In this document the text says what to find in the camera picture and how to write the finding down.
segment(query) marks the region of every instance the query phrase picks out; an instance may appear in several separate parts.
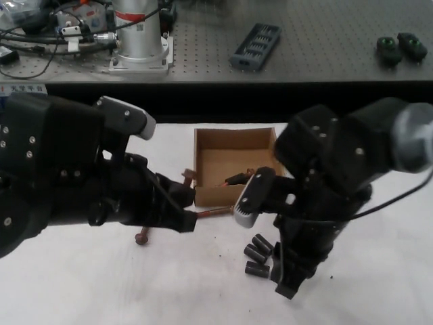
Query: rusty nail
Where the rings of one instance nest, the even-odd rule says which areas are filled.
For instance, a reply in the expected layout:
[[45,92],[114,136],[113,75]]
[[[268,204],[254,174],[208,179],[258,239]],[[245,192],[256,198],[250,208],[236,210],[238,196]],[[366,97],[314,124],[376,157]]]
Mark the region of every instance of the rusty nail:
[[256,171],[253,168],[248,168],[246,170],[246,175],[253,176],[256,173]]
[[135,235],[135,242],[138,245],[144,245],[146,242],[149,241],[149,238],[147,237],[147,234],[149,233],[150,228],[143,227],[141,229],[141,232],[139,234]]
[[208,210],[197,213],[197,218],[205,218],[205,217],[214,217],[216,215],[226,215],[226,214],[233,214],[234,206],[226,207],[226,208],[219,208],[214,210]]

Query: copper nail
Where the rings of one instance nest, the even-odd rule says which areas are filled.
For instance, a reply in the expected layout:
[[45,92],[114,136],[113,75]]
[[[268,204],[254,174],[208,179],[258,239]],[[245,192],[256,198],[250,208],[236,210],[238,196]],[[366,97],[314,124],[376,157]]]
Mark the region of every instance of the copper nail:
[[135,235],[135,242],[138,245],[144,245],[146,242],[149,241],[149,238],[147,236],[147,234],[149,233],[150,228],[148,227],[143,227],[141,229],[141,232],[139,234]]
[[205,217],[214,217],[216,215],[226,215],[226,214],[233,214],[234,206],[226,207],[226,208],[219,208],[209,211],[203,211],[197,213],[197,218],[205,218]]

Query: metal post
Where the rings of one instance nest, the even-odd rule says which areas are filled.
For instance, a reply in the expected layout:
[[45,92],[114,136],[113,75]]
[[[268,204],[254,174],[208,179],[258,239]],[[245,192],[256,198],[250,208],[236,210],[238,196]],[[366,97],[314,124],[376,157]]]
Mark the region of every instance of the metal post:
[[[116,25],[122,26],[158,9],[158,0],[113,0]],[[173,63],[173,38],[161,37],[159,15],[118,30],[119,50],[110,72],[167,72]]]

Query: silver cylinder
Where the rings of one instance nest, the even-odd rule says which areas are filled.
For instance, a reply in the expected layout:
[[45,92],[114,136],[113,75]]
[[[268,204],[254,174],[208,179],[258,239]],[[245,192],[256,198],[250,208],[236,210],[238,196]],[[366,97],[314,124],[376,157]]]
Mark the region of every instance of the silver cylinder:
[[[158,0],[113,0],[112,3],[116,26],[134,22],[158,9]],[[117,33],[120,40],[118,56],[126,61],[152,60],[164,52],[158,14]]]

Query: label sticker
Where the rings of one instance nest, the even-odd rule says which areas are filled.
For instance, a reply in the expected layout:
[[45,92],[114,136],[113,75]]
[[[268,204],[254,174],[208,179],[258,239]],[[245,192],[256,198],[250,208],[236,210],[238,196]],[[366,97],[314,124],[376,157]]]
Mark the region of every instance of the label sticker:
[[47,88],[44,84],[14,84],[2,85],[0,84],[0,110],[5,110],[6,100],[11,93],[43,93],[47,95]]
[[[120,27],[126,24],[130,24],[132,22],[136,22],[140,19],[143,19],[144,17],[145,15],[143,14],[125,14],[122,12],[116,12],[116,25]],[[139,22],[138,24],[125,27],[124,29],[131,32],[142,33],[145,30],[144,22]]]

